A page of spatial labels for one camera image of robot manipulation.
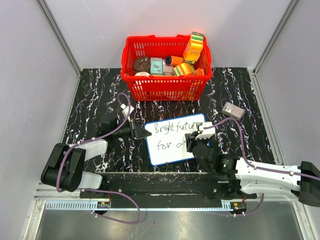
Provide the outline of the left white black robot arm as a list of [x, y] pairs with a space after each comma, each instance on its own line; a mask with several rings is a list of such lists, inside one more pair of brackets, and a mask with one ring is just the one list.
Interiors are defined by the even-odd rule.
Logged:
[[40, 181], [59, 191], [90, 189], [96, 197], [103, 198], [109, 190], [108, 185], [103, 182], [100, 174], [85, 172], [85, 162], [112, 150], [116, 139], [129, 137], [140, 140], [151, 135], [134, 119], [123, 125], [118, 124], [116, 119], [103, 121], [96, 130], [95, 138], [84, 141], [83, 144], [57, 143], [41, 173]]

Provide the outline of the blue framed whiteboard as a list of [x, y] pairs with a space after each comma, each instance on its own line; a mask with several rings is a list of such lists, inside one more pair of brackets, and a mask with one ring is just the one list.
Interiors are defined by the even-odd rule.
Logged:
[[186, 143], [180, 147], [177, 144], [186, 142], [185, 134], [193, 133], [205, 121], [205, 115], [197, 113], [146, 123], [144, 129], [152, 133], [146, 138], [150, 164], [157, 167], [192, 159]]

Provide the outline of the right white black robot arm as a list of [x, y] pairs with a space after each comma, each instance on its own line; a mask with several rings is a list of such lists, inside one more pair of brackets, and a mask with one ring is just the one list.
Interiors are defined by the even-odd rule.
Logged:
[[198, 132], [185, 134], [186, 150], [202, 170], [219, 181], [228, 181], [228, 194], [294, 196], [302, 204], [320, 206], [320, 171], [308, 161], [299, 165], [252, 162], [243, 157], [217, 153]]

